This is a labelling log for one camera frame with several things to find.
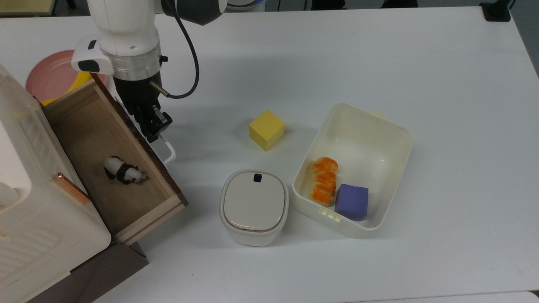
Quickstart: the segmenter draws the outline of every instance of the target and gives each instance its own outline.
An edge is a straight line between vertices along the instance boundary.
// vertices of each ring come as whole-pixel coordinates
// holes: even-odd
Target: panda figurine
[[[127,164],[118,156],[105,159],[103,166],[109,179],[114,180],[117,177],[123,184],[138,183],[146,179],[146,175],[139,171],[138,166]]]

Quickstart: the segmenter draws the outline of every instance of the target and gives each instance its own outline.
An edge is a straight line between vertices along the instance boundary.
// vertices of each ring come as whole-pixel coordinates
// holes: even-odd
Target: white plastic container
[[[293,204],[303,214],[351,238],[382,224],[412,150],[412,134],[348,104],[335,105],[318,131],[292,185]],[[337,161],[337,189],[349,184],[369,189],[367,216],[357,222],[309,199],[312,164],[320,157]]]
[[[273,173],[254,169],[237,171],[226,180],[219,214],[236,242],[268,245],[288,216],[288,189]]]

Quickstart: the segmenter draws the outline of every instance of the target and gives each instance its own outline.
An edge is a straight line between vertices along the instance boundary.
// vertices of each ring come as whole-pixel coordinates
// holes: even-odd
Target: black cable
[[[189,44],[189,48],[191,49],[191,53],[193,54],[193,61],[195,62],[195,83],[193,83],[193,86],[191,87],[191,89],[183,95],[171,95],[171,94],[166,95],[167,98],[181,99],[192,94],[197,88],[198,78],[200,77],[200,70],[198,67],[198,58],[197,58],[197,53],[195,52],[195,47],[193,46],[193,42],[191,41],[191,38],[189,38],[189,34],[187,33],[185,26],[183,26],[182,21],[179,19],[178,13],[176,12],[176,8],[174,7],[174,0],[168,0],[168,1],[165,1],[165,3],[168,5],[169,9],[174,14],[174,18],[176,19],[176,22],[178,23],[179,28],[182,29],[183,35],[185,36],[185,40],[187,40],[187,44]]]

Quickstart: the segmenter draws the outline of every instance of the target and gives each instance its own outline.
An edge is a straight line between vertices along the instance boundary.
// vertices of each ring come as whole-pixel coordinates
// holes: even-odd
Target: purple cube
[[[367,215],[369,189],[341,184],[335,197],[335,212],[354,221],[361,221]]]

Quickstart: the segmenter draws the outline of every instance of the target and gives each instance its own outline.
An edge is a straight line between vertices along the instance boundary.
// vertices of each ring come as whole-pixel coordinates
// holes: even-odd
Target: wooden drawer
[[[179,187],[97,77],[43,108],[105,225],[131,245],[187,205]],[[110,180],[103,162],[118,156],[148,179]]]

